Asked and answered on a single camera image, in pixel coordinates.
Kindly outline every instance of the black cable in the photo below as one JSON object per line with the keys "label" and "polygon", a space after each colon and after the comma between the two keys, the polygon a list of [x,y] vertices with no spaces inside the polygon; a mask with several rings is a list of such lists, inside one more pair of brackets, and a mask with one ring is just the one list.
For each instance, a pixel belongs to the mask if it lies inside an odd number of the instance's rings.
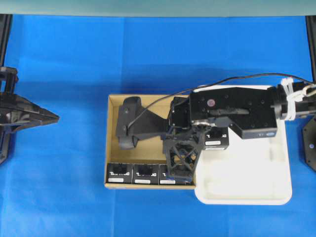
{"label": "black cable", "polygon": [[233,80],[233,79],[247,79],[247,78],[258,78],[258,77],[266,77],[266,76],[279,76],[279,77],[287,77],[287,78],[293,78],[293,79],[298,79],[298,80],[301,80],[301,81],[304,81],[308,84],[313,84],[313,82],[311,81],[308,81],[306,79],[303,79],[303,78],[300,78],[300,77],[297,77],[297,76],[294,76],[294,75],[290,75],[290,74],[284,74],[284,73],[261,73],[261,74],[253,74],[253,75],[248,75],[248,76],[242,76],[242,77],[231,77],[231,78],[226,78],[226,79],[223,79],[223,80],[220,80],[218,82],[215,82],[215,83],[212,83],[212,84],[208,84],[208,85],[201,85],[201,86],[197,86],[197,87],[193,87],[193,88],[190,88],[190,89],[186,89],[186,90],[182,90],[182,91],[179,91],[179,92],[176,92],[176,93],[172,93],[170,95],[166,95],[164,97],[161,97],[160,99],[157,99],[155,100],[154,102],[152,102],[150,105],[148,105],[133,121],[131,121],[128,126],[127,126],[127,131],[129,130],[129,128],[145,113],[145,111],[148,110],[148,108],[150,108],[152,105],[154,105],[155,103],[161,101],[161,100],[164,100],[164,99],[167,99],[171,96],[175,96],[175,95],[180,95],[180,94],[183,94],[185,92],[188,92],[188,91],[192,91],[192,90],[196,90],[196,89],[202,89],[202,88],[206,88],[206,87],[210,87],[210,86],[214,86],[214,85],[218,85],[218,84],[221,84],[223,82],[226,82],[228,80]]}

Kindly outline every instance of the blue table surface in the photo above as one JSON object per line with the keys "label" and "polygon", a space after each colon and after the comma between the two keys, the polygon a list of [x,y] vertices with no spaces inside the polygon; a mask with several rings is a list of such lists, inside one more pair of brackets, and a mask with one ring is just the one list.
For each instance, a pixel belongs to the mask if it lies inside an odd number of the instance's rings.
{"label": "blue table surface", "polygon": [[17,133],[0,166],[0,236],[316,235],[316,173],[303,162],[301,136],[310,118],[286,123],[286,205],[204,205],[194,191],[103,185],[110,93],[171,93],[262,72],[312,80],[304,17],[15,15],[5,64],[19,70],[16,93],[60,121]]}

